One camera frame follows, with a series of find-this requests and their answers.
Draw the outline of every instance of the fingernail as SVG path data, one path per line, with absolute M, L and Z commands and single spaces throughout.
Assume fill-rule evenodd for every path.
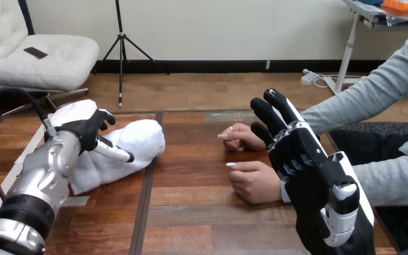
M 226 133 L 224 133 L 224 134 L 219 134 L 219 135 L 218 135 L 218 138 L 223 139 L 223 140 L 227 140 L 227 134 L 226 134 Z

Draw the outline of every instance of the white armchair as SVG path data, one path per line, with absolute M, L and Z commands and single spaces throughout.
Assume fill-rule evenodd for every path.
M 29 47 L 48 56 L 37 59 L 23 51 Z M 88 78 L 98 54 L 99 46 L 90 38 L 29 36 L 18 0 L 0 0 L 0 87 L 48 92 L 46 99 L 54 105 L 54 99 L 88 92 L 88 89 L 77 88 Z M 6 114 L 26 108 L 30 106 L 21 106 Z

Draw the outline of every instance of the tripod leg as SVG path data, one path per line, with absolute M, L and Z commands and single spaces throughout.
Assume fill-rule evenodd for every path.
M 146 52 L 144 52 L 140 47 L 138 47 L 133 41 L 131 41 L 131 39 L 129 39 L 127 36 L 125 36 L 124 39 L 126 39 L 128 42 L 130 42 L 137 50 L 139 50 L 141 53 L 143 53 L 143 55 L 146 56 L 149 60 L 151 60 L 153 63 L 155 63 L 164 73 L 169 75 L 169 70 L 166 67 L 166 65 L 163 65 L 163 67 L 161 67 L 159 65 L 159 63 L 157 63 L 154 59 L 152 59 L 152 57 L 150 57 Z
M 120 43 L 120 107 L 123 107 L 123 38 Z
M 128 58 L 126 57 L 126 46 L 124 45 L 124 40 L 121 40 L 121 43 L 123 44 L 123 59 L 124 59 L 124 64 L 126 65 L 129 61 Z
M 103 61 L 107 59 L 107 57 L 109 56 L 110 52 L 112 52 L 113 48 L 115 48 L 116 43 L 120 40 L 120 38 L 118 37 L 116 39 L 116 41 L 113 43 L 112 47 L 108 50 L 107 54 L 105 55 L 105 57 L 103 58 Z

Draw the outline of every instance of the power strip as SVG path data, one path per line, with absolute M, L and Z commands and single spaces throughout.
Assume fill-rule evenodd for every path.
M 317 79 L 318 79 L 318 75 L 316 73 L 308 72 L 306 75 L 301 77 L 301 83 L 306 84 L 306 85 L 310 85 L 314 81 L 316 81 Z

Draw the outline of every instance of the smartphone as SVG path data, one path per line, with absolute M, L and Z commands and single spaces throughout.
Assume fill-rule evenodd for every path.
M 27 53 L 29 53 L 30 55 L 36 57 L 36 58 L 39 59 L 39 60 L 42 59 L 42 58 L 44 58 L 44 57 L 46 57 L 46 56 L 48 55 L 48 54 L 46 54 L 46 53 L 44 53 L 44 52 L 42 52 L 42 51 L 39 51 L 39 50 L 37 50 L 37 49 L 35 49 L 35 48 L 33 48 L 33 47 L 24 49 L 24 51 L 27 52 Z

